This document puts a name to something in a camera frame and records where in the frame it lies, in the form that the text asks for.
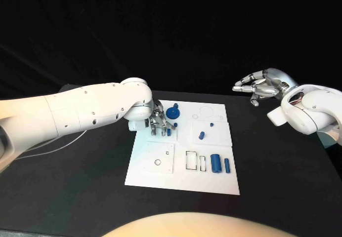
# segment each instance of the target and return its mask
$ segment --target white cable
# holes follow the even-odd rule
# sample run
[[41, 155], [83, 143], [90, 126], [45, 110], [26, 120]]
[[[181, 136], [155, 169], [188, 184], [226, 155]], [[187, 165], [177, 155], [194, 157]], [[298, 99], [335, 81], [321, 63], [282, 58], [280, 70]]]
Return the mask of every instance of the white cable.
[[25, 157], [19, 157], [16, 160], [24, 159], [24, 158], [28, 158], [28, 157], [41, 156], [41, 155], [50, 154], [50, 153], [52, 153], [52, 152], [57, 152], [57, 151], [60, 151], [61, 149], [64, 149], [71, 143], [74, 143], [74, 142], [77, 141], [77, 139], [76, 139], [73, 142], [70, 142], [65, 146], [63, 146], [61, 148], [55, 149], [54, 151], [45, 152], [45, 153], [41, 153], [41, 154], [35, 154], [35, 155], [29, 155], [29, 156], [25, 156]]
[[55, 140], [58, 140], [61, 137], [57, 137], [55, 139], [52, 139], [50, 142], [47, 142], [47, 143], [44, 143], [42, 145], [39, 145], [39, 146], [37, 146], [37, 147], [34, 147], [34, 148], [31, 148], [31, 149], [28, 149], [25, 152], [28, 152], [28, 151], [32, 151], [32, 150], [35, 150], [35, 149], [38, 149], [38, 148], [41, 148], [41, 147], [44, 147], [45, 145], [48, 145], [51, 142], [54, 142]]

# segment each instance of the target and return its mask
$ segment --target black table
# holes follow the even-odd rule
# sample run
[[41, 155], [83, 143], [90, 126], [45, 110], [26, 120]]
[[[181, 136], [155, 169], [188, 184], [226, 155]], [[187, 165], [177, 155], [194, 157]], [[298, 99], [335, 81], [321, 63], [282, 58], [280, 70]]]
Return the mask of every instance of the black table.
[[153, 96], [226, 104], [242, 195], [126, 186], [136, 133], [122, 119], [58, 152], [14, 162], [0, 175], [0, 229], [100, 236], [151, 215], [191, 211], [240, 217], [304, 237], [337, 236], [342, 182], [317, 134], [270, 122], [266, 114], [279, 101], [254, 108], [247, 97], [162, 91]]

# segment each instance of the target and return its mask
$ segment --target beige surface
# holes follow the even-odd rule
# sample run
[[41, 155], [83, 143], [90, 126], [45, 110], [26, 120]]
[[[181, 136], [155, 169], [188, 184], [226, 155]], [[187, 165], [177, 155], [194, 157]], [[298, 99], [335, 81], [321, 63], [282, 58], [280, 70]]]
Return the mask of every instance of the beige surface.
[[168, 213], [119, 227], [104, 237], [293, 237], [256, 222], [205, 213]]

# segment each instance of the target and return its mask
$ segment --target white board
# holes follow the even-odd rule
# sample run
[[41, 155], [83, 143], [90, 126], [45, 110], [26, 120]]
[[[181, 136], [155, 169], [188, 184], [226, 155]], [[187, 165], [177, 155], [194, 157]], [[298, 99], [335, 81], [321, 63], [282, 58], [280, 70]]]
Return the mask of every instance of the white board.
[[[125, 184], [240, 195], [226, 105], [161, 102], [165, 111], [178, 103], [181, 116], [168, 119], [172, 124], [178, 123], [177, 131], [165, 137], [161, 129], [156, 136], [151, 135], [151, 128], [138, 132]], [[201, 131], [205, 132], [204, 140], [198, 138]], [[197, 165], [194, 155], [190, 164], [195, 170], [187, 169], [187, 151], [197, 152]], [[221, 173], [213, 172], [211, 154], [221, 156]], [[230, 173], [226, 173], [226, 158], [230, 159]]]

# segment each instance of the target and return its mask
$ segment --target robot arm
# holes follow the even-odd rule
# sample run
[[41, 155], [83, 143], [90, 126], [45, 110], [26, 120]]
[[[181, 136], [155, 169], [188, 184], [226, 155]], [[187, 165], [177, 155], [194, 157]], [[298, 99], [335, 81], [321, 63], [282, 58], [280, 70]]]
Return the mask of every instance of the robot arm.
[[[164, 107], [156, 104], [140, 78], [0, 101], [0, 172], [39, 143], [115, 123], [123, 117], [132, 131], [145, 129], [149, 118], [153, 121], [152, 114], [164, 116]], [[171, 124], [161, 126], [175, 129]]]
[[[250, 86], [243, 85], [253, 80], [256, 81]], [[236, 83], [233, 90], [253, 93], [252, 103], [254, 106], [259, 106], [257, 99], [260, 97], [263, 97], [262, 99], [270, 97], [280, 99], [282, 105], [267, 114], [275, 125], [280, 126], [289, 122], [304, 134], [325, 130], [342, 145], [341, 91], [319, 85], [298, 86], [291, 76], [273, 68], [247, 76]], [[330, 133], [331, 127], [334, 130], [340, 130], [338, 136]]]

